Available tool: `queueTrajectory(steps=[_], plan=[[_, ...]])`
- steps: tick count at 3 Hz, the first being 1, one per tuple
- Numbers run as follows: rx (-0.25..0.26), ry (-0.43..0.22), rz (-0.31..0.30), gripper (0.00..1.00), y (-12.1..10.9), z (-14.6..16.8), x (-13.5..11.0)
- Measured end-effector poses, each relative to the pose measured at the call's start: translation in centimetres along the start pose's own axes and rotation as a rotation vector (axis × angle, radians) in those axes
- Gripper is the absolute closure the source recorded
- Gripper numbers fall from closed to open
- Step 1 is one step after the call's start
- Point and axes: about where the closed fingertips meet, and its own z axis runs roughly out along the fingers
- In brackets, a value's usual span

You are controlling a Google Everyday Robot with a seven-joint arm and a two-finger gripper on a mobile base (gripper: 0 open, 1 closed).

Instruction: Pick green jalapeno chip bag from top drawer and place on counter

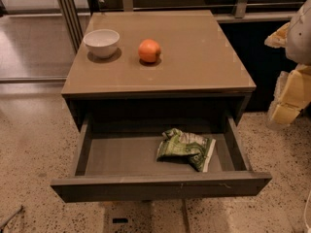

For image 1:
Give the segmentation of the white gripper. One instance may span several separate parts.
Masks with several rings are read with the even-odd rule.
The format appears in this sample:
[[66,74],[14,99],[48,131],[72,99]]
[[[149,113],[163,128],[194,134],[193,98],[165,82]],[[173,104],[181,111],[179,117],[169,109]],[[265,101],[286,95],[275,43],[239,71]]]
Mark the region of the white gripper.
[[275,49],[286,47],[286,57],[298,63],[290,73],[280,73],[267,113],[269,126],[289,126],[311,103],[311,67],[307,66],[311,65],[311,0],[306,0],[290,23],[269,35],[264,44]]

